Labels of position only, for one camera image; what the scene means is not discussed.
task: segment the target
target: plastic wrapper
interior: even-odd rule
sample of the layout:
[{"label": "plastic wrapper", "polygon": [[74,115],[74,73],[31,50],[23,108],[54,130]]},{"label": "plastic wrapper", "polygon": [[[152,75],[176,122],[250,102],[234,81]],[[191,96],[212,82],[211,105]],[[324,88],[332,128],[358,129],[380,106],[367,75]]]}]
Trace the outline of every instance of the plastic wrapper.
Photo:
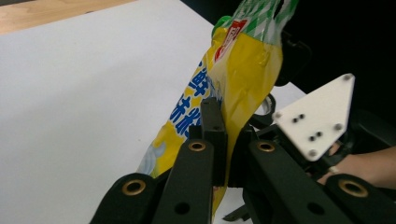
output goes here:
[{"label": "plastic wrapper", "polygon": [[[156,177],[173,166],[189,126],[200,125],[200,103],[207,97],[216,97],[220,105],[229,171],[238,134],[275,85],[282,64],[280,35],[296,5],[291,0],[246,0],[232,17],[222,18],[212,32],[211,47],[148,147],[138,173]],[[215,191],[214,210],[225,190]]]}]

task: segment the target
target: white table surface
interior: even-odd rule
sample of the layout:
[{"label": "white table surface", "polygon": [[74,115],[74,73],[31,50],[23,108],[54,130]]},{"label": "white table surface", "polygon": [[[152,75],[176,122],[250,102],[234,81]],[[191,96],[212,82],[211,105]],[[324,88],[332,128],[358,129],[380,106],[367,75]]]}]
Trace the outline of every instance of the white table surface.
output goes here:
[{"label": "white table surface", "polygon": [[[178,0],[140,0],[0,35],[0,223],[89,223],[135,172],[212,27]],[[304,95],[272,94],[278,108]],[[215,223],[242,204],[229,189]]]}]

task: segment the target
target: mounting hole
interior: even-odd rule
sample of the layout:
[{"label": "mounting hole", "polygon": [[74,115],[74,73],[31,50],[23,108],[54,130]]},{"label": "mounting hole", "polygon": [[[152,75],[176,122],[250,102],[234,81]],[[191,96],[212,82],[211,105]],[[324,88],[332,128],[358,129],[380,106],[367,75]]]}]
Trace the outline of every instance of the mounting hole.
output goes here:
[{"label": "mounting hole", "polygon": [[338,186],[345,193],[358,198],[365,198],[369,195],[369,191],[363,185],[352,180],[340,179]]},{"label": "mounting hole", "polygon": [[193,142],[189,144],[189,149],[192,151],[202,151],[206,148],[205,144],[199,142]]},{"label": "mounting hole", "polygon": [[267,96],[264,101],[262,101],[262,104],[257,108],[256,112],[254,112],[254,114],[264,116],[271,113],[273,110],[272,104],[273,102],[271,98]]},{"label": "mounting hole", "polygon": [[320,206],[320,205],[317,204],[317,203],[309,203],[306,207],[307,207],[308,210],[311,211],[313,214],[320,215],[320,216],[324,215],[324,209],[323,209],[323,207]]},{"label": "mounting hole", "polygon": [[264,142],[258,143],[257,148],[264,152],[272,152],[275,150],[275,147],[273,145]]},{"label": "mounting hole", "polygon": [[188,203],[178,203],[175,206],[175,212],[179,215],[186,215],[190,212],[190,205]]},{"label": "mounting hole", "polygon": [[143,180],[131,180],[122,186],[122,193],[128,196],[134,196],[141,193],[146,188],[146,183]]}]

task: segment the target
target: metal bolt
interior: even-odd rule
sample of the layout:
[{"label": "metal bolt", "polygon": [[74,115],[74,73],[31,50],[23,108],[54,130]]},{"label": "metal bolt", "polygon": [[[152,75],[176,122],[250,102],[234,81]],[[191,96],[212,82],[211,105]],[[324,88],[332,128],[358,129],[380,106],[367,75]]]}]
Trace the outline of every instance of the metal bolt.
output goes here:
[{"label": "metal bolt", "polygon": [[308,152],[308,156],[310,156],[310,157],[316,157],[317,155],[318,155],[318,153],[314,149],[309,150],[309,152]]},{"label": "metal bolt", "polygon": [[343,127],[344,127],[344,126],[343,126],[342,124],[337,123],[337,124],[335,124],[334,129],[337,130],[337,131],[340,131],[340,130],[343,129]]}]

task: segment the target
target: yellow plastic bag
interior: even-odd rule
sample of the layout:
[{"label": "yellow plastic bag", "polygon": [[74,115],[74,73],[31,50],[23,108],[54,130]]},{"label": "yellow plastic bag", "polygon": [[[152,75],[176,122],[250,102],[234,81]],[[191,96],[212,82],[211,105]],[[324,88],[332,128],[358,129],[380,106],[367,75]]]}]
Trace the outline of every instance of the yellow plastic bag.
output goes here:
[{"label": "yellow plastic bag", "polygon": [[[245,0],[213,32],[212,45],[142,160],[138,173],[170,169],[190,125],[200,124],[200,103],[216,97],[228,134],[227,179],[239,132],[274,87],[282,64],[280,34],[297,1]],[[215,192],[214,211],[226,188]]]}]

